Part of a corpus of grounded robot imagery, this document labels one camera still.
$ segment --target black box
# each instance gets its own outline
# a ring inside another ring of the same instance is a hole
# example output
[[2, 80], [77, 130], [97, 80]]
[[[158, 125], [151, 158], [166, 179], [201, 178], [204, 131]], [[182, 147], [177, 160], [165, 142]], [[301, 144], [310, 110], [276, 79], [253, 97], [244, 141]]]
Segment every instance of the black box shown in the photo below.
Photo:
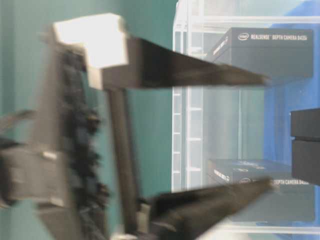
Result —
[[292, 176], [320, 185], [320, 108], [291, 112]]
[[269, 176], [278, 190], [263, 196], [246, 210], [232, 216], [239, 222], [311, 222], [315, 218], [314, 186], [291, 177], [291, 167], [267, 160], [211, 159], [207, 183], [248, 183]]
[[206, 60], [286, 82], [313, 76], [311, 29], [232, 27]]

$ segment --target blue surface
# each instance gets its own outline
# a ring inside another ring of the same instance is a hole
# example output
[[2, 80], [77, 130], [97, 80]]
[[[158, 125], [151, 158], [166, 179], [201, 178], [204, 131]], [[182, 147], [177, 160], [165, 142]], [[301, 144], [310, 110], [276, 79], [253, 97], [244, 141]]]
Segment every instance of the blue surface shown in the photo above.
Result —
[[[305, 1], [287, 16], [319, 16], [320, 1]], [[264, 158], [292, 164], [292, 145], [290, 134], [290, 112], [294, 110], [320, 107], [320, 24], [274, 24], [273, 28], [312, 29], [313, 77], [267, 89], [264, 95]], [[312, 227], [320, 224], [320, 189], [315, 187], [315, 221], [293, 222], [292, 226]], [[293, 235], [292, 240], [319, 240], [318, 235]]]

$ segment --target intel logo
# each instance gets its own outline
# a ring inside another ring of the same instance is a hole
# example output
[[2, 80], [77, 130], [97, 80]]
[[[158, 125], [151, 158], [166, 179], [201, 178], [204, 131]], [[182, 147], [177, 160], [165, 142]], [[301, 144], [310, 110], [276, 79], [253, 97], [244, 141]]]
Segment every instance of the intel logo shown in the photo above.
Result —
[[251, 182], [250, 178], [242, 178], [239, 183], [240, 184], [248, 184], [250, 182]]
[[239, 36], [238, 36], [238, 39], [239, 39], [240, 41], [245, 41], [245, 40], [247, 40], [248, 38], [249, 38], [249, 33], [246, 33], [246, 32], [241, 33], [241, 34], [239, 34]]

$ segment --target robotic arm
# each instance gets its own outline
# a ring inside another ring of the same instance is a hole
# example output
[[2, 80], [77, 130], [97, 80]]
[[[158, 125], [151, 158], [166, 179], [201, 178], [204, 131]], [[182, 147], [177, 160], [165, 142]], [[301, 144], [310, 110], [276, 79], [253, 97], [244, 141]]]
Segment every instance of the robotic arm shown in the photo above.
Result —
[[[104, 214], [109, 194], [99, 182], [91, 146], [99, 117], [86, 104], [81, 73], [87, 73], [91, 88], [105, 92], [110, 106], [124, 234], [192, 240], [272, 188], [262, 179], [142, 199], [126, 94], [127, 88], [262, 85], [263, 76], [130, 36], [113, 14], [54, 23], [47, 43], [51, 57], [29, 141], [0, 142], [0, 206], [33, 198], [57, 240], [109, 237]], [[4, 126], [0, 121], [0, 130]]]

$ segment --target teal wall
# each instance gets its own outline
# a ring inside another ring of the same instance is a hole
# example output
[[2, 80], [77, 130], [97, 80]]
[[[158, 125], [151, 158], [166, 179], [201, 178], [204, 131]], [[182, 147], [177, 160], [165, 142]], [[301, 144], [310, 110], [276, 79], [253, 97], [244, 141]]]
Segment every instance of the teal wall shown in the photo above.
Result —
[[[131, 33], [164, 47], [172, 46], [175, 0], [0, 0], [0, 111], [34, 109], [46, 64], [46, 45], [39, 34], [55, 21], [83, 15], [113, 12], [125, 17]], [[169, 191], [171, 185], [171, 107], [169, 89], [130, 91], [133, 131], [142, 181], [142, 192], [150, 195]], [[121, 222], [114, 169], [108, 109], [99, 93], [98, 108], [104, 121], [97, 135], [102, 155], [101, 178], [113, 193], [108, 216], [111, 228]], [[17, 140], [27, 135], [23, 125], [12, 132]], [[34, 214], [32, 201], [0, 210], [0, 239], [51, 239]]]

